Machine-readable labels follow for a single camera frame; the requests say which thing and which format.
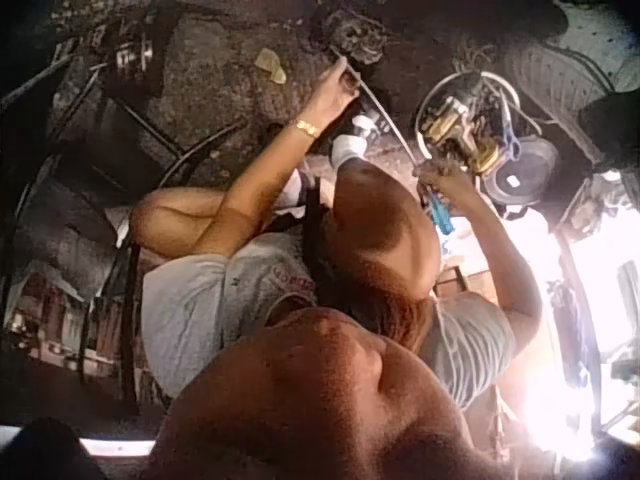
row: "man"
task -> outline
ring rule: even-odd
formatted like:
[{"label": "man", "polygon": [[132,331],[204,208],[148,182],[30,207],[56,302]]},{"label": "man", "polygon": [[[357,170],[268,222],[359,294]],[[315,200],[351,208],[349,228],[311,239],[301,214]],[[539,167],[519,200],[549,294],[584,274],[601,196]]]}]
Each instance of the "man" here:
[{"label": "man", "polygon": [[419,173],[470,220],[500,309],[474,294],[445,305],[429,298],[440,262],[433,225],[406,189],[364,161],[362,137],[334,144],[335,199],[317,229],[323,268],[303,248],[313,229],[261,233],[296,164],[357,96],[345,68],[340,59],[323,74],[300,115],[224,196],[160,192],[132,217],[138,242],[178,257],[145,279],[145,350],[176,397],[145,478],[504,473],[473,450],[460,408],[535,334],[540,300],[462,172]]}]

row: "bracelet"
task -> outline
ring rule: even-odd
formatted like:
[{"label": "bracelet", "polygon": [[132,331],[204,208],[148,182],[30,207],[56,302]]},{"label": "bracelet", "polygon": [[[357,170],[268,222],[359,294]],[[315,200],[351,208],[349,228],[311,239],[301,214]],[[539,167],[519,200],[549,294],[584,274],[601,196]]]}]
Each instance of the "bracelet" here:
[{"label": "bracelet", "polygon": [[304,120],[298,120],[295,125],[297,129],[302,130],[311,138],[314,138],[314,139],[320,138],[320,129],[317,127],[314,127],[310,123],[307,123]]}]

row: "dark hair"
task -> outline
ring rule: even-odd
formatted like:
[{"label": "dark hair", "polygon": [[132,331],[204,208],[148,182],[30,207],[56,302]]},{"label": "dark hair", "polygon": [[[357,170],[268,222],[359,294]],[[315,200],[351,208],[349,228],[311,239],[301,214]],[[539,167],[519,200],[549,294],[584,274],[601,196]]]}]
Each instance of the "dark hair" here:
[{"label": "dark hair", "polygon": [[387,337],[417,353],[431,322],[429,298],[419,301],[338,274],[333,308],[344,312],[367,330]]}]

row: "motorcycle engine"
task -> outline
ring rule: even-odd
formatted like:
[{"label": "motorcycle engine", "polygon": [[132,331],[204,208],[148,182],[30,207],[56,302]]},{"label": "motorcycle engine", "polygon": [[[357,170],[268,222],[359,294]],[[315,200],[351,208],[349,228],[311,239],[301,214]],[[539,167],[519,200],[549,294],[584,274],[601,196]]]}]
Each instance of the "motorcycle engine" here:
[{"label": "motorcycle engine", "polygon": [[438,83],[420,105],[415,134],[427,161],[432,154],[458,161],[501,205],[538,202],[558,163],[557,149],[522,112],[516,90],[491,72],[456,73]]}]

